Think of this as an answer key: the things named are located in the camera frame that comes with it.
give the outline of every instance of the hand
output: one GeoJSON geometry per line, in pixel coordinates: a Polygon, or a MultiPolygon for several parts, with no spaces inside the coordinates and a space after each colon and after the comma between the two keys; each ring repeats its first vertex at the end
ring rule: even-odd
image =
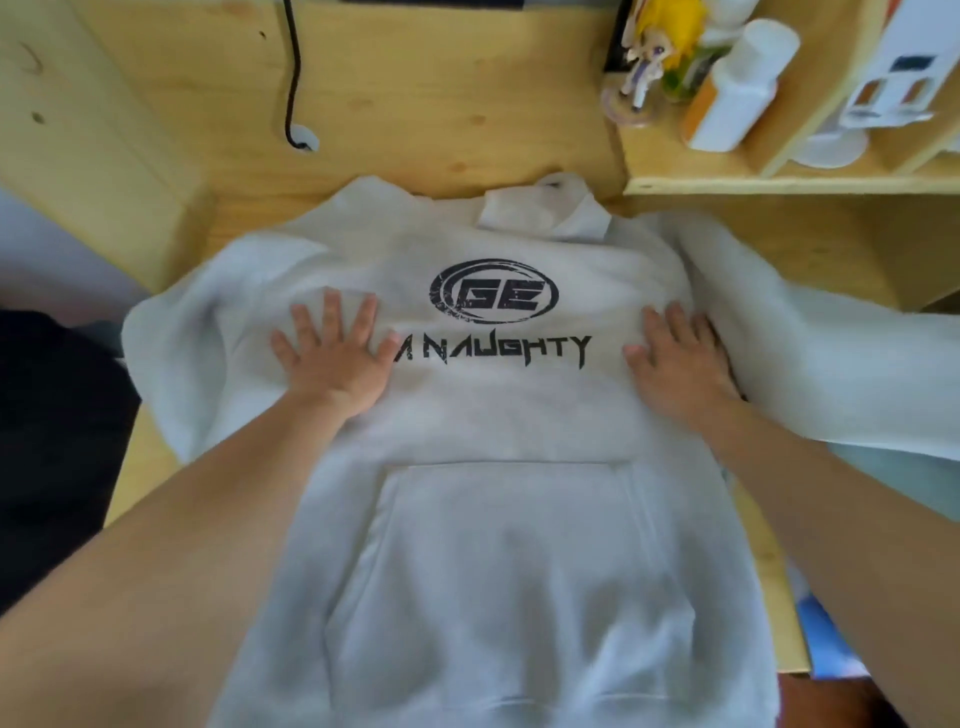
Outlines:
{"type": "Polygon", "coordinates": [[[340,291],[324,292],[324,319],[320,337],[301,303],[290,307],[297,330],[300,352],[275,330],[270,344],[290,380],[287,396],[308,404],[333,407],[344,420],[366,412],[383,394],[400,348],[395,331],[387,334],[376,356],[367,345],[376,319],[376,296],[370,294],[360,305],[353,328],[343,334],[340,291]]]}
{"type": "Polygon", "coordinates": [[[623,355],[640,398],[651,409],[701,432],[714,412],[740,400],[727,353],[704,314],[687,320],[683,307],[673,302],[664,318],[647,306],[643,330],[648,347],[625,346],[623,355]]]}

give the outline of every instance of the kangaroo pocket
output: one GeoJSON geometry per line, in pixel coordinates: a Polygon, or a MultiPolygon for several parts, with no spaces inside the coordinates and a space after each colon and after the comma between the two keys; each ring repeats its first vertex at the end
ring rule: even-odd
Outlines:
{"type": "Polygon", "coordinates": [[[693,609],[642,487],[629,465],[391,470],[326,628],[334,709],[685,700],[693,609]]]}

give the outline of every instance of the black cable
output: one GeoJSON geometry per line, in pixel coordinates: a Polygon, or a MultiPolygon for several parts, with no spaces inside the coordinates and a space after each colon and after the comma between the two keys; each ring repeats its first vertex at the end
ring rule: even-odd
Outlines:
{"type": "Polygon", "coordinates": [[[310,145],[302,141],[294,141],[290,134],[290,123],[294,118],[294,101],[297,99],[297,84],[300,82],[300,42],[297,40],[297,20],[294,18],[294,9],[291,0],[283,0],[283,9],[287,14],[287,28],[290,30],[290,46],[294,52],[294,75],[290,79],[290,92],[287,94],[287,115],[283,121],[283,131],[287,141],[294,149],[309,149],[310,145]]]}

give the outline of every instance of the ge logo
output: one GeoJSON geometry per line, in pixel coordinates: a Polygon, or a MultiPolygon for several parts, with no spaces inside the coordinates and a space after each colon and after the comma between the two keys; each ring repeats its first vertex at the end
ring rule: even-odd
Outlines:
{"type": "Polygon", "coordinates": [[[523,263],[489,257],[450,266],[430,285],[430,302],[475,324],[515,324],[542,316],[560,299],[557,284],[523,263]]]}

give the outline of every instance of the forearm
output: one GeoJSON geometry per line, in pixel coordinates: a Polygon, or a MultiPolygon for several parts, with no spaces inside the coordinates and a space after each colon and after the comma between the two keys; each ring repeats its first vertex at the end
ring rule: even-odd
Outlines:
{"type": "Polygon", "coordinates": [[[732,401],[700,428],[911,726],[960,723],[960,529],[732,401]]]}
{"type": "Polygon", "coordinates": [[[27,595],[0,620],[5,724],[202,725],[342,421],[283,398],[27,595]]]}

